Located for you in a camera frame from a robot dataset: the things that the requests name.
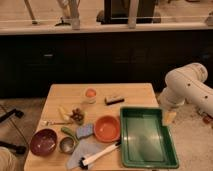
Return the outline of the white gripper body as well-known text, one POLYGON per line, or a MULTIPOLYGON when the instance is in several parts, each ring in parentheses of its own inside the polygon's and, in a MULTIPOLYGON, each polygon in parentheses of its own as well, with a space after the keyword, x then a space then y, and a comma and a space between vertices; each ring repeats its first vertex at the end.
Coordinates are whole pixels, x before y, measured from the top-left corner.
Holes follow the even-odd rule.
POLYGON ((185 99, 170 88, 164 88, 158 97, 158 101, 164 110, 171 111, 182 106, 185 99))

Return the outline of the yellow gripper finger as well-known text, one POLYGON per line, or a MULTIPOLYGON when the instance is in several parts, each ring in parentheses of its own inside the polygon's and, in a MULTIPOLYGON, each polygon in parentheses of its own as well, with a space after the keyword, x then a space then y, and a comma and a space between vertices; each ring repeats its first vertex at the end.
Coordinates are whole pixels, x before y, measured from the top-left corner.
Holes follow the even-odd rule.
POLYGON ((164 126, 170 125, 176 117, 175 111, 165 111, 163 113, 162 124, 164 126))

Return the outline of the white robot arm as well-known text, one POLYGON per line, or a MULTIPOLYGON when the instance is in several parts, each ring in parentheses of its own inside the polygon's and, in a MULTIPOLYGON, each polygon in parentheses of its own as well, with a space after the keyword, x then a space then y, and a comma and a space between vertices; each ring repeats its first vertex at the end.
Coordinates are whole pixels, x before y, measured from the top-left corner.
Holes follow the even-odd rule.
POLYGON ((204 84, 207 77, 207 69, 200 63, 191 63, 166 74, 166 87, 158 96, 164 126, 172 123, 176 116, 174 109, 185 101, 192 102, 213 117, 213 88, 204 84))

